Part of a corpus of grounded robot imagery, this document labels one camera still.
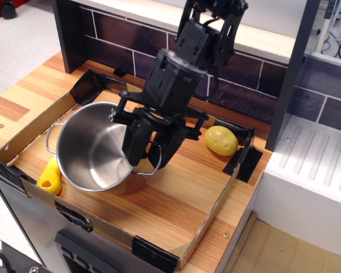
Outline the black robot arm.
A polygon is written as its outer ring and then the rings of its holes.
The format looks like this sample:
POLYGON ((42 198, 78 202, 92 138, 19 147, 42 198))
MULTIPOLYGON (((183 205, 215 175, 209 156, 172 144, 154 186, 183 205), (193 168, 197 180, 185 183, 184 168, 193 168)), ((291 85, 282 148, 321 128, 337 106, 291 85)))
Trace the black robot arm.
POLYGON ((132 166, 147 158, 163 168, 184 140, 198 139, 208 116, 190 99, 207 73, 217 77, 229 63, 247 8, 245 1, 187 1, 175 48, 159 50, 141 92, 120 92, 110 118, 126 126, 122 150, 132 166))

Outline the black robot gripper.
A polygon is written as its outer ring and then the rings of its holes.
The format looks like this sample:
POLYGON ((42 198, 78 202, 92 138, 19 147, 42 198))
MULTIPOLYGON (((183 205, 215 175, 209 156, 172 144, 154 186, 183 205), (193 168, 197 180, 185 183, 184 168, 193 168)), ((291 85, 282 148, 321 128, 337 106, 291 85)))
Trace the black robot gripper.
POLYGON ((144 158, 152 133, 149 161, 164 168, 177 152, 185 137, 197 140, 206 114, 188 107, 196 87, 206 70, 178 57, 175 52, 161 49, 155 59, 143 91, 120 92, 117 109, 111 121, 126 125, 122 150, 132 166, 144 158))

